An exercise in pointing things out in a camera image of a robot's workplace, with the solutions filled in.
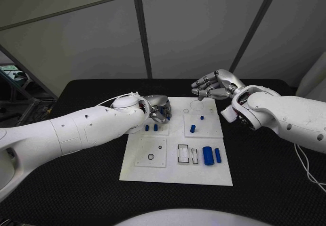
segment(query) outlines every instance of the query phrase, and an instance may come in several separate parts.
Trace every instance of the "black table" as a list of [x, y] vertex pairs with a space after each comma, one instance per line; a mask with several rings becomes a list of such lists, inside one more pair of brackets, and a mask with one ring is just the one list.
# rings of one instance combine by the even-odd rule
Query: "black table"
[[[193, 97], [193, 80], [76, 80], [59, 97], [50, 117], [92, 107], [130, 91]], [[244, 80], [282, 96], [281, 80]], [[231, 99], [216, 101], [218, 111]], [[324, 225], [326, 194], [308, 182], [293, 144], [268, 128], [252, 131], [220, 116], [233, 186], [118, 181], [128, 136], [66, 155], [40, 166], [0, 203], [0, 215], [40, 225], [112, 225], [145, 212], [170, 208], [219, 210], [272, 225]], [[314, 177], [326, 181], [326, 155], [306, 150]]]

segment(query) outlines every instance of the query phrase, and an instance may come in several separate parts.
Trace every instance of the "cable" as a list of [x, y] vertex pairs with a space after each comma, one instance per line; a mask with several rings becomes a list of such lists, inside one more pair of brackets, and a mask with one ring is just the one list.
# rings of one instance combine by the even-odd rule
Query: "cable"
[[3, 226], [3, 225], [4, 225], [4, 223], [6, 223], [6, 222], [8, 222], [8, 221], [10, 221], [10, 220], [4, 220], [4, 221], [3, 221], [3, 223], [0, 224], [0, 226]]
[[108, 100], [105, 100], [102, 103], [99, 103], [96, 106], [99, 106], [101, 104], [104, 104], [105, 102], [108, 102], [109, 100], [112, 100], [112, 99], [115, 99], [115, 98], [121, 98], [122, 96], [127, 96], [127, 95], [130, 95], [131, 93], [127, 93], [127, 94], [124, 94], [124, 95], [119, 95], [119, 96], [117, 96], [117, 97], [114, 97], [114, 98], [111, 98], [111, 99], [108, 99]]
[[[300, 157], [300, 155], [298, 155], [297, 147], [298, 147], [298, 149], [300, 149], [300, 151], [301, 151], [301, 153], [303, 153], [303, 155], [304, 155], [304, 157], [306, 157], [306, 160], [307, 160], [307, 167], [304, 166], [303, 159], [301, 159], [301, 157]], [[303, 164], [303, 168], [304, 168], [306, 171], [307, 171], [307, 178], [308, 178], [308, 180], [310, 180], [313, 183], [316, 183], [316, 184], [320, 186], [320, 188], [323, 189], [323, 191], [326, 192], [326, 189], [324, 189], [324, 187], [321, 186], [321, 185], [326, 185], [326, 184], [324, 184], [324, 183], [319, 183], [317, 180], [316, 180], [316, 178], [313, 177], [313, 175], [311, 175], [310, 172], [308, 172], [308, 159], [307, 159], [307, 156], [306, 156], [306, 154], [304, 154], [304, 152], [303, 152], [303, 150], [301, 150], [301, 148], [300, 148], [300, 146], [298, 146], [297, 144], [294, 144], [294, 150], [295, 150], [295, 153], [297, 153], [298, 160], [300, 160], [300, 162], [301, 162], [301, 164]]]

